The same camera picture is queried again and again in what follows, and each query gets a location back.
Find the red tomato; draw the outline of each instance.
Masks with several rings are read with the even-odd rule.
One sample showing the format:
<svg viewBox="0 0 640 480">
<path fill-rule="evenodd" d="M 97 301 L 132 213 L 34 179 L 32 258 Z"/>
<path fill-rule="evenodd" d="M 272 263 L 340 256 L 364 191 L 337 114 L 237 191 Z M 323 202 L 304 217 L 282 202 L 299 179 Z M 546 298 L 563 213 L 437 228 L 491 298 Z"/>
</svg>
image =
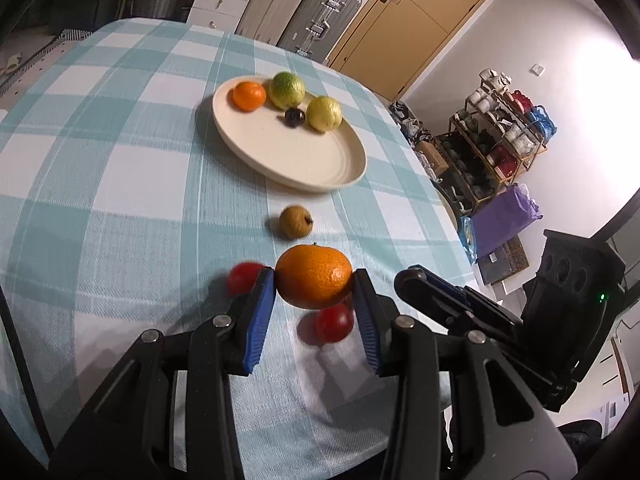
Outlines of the red tomato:
<svg viewBox="0 0 640 480">
<path fill-rule="evenodd" d="M 322 343 L 342 341 L 353 329 L 353 310 L 344 303 L 338 303 L 318 312 L 314 326 Z"/>
<path fill-rule="evenodd" d="M 237 296 L 238 294 L 248 294 L 254 288 L 255 280 L 264 267 L 258 262 L 242 262 L 237 264 L 226 277 L 226 288 L 229 294 Z"/>
</svg>

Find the silver suitcase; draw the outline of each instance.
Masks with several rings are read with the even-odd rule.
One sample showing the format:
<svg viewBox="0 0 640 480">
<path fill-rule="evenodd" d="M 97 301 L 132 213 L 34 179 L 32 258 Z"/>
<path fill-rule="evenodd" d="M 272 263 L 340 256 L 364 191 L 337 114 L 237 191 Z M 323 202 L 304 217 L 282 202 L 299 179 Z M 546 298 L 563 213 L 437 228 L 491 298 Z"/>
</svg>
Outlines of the silver suitcase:
<svg viewBox="0 0 640 480">
<path fill-rule="evenodd" d="M 276 44 L 301 0 L 249 0 L 236 34 Z"/>
<path fill-rule="evenodd" d="M 362 0 L 302 0 L 278 46 L 322 63 Z"/>
</svg>

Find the tablecloth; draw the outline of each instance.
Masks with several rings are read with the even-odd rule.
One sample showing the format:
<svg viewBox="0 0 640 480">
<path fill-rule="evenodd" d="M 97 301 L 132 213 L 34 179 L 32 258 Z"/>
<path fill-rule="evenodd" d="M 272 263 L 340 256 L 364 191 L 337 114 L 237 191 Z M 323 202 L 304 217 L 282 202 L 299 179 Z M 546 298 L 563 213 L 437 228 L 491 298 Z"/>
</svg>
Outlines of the tablecloth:
<svg viewBox="0 0 640 480">
<path fill-rule="evenodd" d="M 359 183 L 301 194 L 224 145 L 210 110 L 217 86 L 281 70 L 341 102 L 368 156 Z M 305 242 L 366 268 L 402 312 L 424 320 L 393 292 L 408 265 L 458 285 L 474 281 L 429 179 L 375 95 L 233 34 L 141 18 L 110 23 L 9 111 L 0 150 L 1 285 L 54 442 L 144 329 L 193 329 L 228 307 L 224 276 L 234 264 L 274 266 L 295 244 L 271 230 L 292 203 L 315 219 Z M 322 348 L 304 343 L 306 315 L 278 298 L 260 364 L 232 378 L 249 480 L 324 479 L 385 447 L 394 381 L 372 374 L 357 330 Z M 3 330 L 0 339 L 0 408 L 46 462 Z M 179 422 L 175 455 L 184 464 Z"/>
</svg>

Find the beige plate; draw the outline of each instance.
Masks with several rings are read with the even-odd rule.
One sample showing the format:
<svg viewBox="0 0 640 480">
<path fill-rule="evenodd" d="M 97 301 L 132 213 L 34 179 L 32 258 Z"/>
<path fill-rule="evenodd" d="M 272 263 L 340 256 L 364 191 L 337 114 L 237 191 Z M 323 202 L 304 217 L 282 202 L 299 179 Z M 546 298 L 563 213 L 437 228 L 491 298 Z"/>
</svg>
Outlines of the beige plate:
<svg viewBox="0 0 640 480">
<path fill-rule="evenodd" d="M 351 125 L 320 134 L 308 124 L 289 128 L 284 112 L 269 99 L 253 112 L 242 112 L 230 92 L 242 81 L 264 83 L 261 76 L 235 77 L 213 95 L 213 117 L 220 136 L 240 159 L 256 171 L 306 191 L 331 191 L 359 181 L 367 169 L 367 155 Z M 315 97 L 306 93 L 300 108 Z"/>
</svg>

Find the orange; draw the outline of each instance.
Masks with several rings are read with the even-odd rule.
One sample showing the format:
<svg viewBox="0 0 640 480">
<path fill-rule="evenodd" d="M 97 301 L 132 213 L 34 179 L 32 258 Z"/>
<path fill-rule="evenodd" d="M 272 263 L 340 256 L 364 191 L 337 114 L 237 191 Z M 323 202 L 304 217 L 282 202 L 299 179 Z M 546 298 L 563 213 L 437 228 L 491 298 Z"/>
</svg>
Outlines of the orange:
<svg viewBox="0 0 640 480">
<path fill-rule="evenodd" d="M 238 108 L 245 112 L 253 112 L 267 100 L 267 92 L 260 83 L 243 81 L 236 85 L 231 97 Z"/>
<path fill-rule="evenodd" d="M 352 272 L 347 257 L 334 248 L 296 245 L 276 263 L 276 288 L 287 303 L 319 310 L 350 293 Z"/>
</svg>

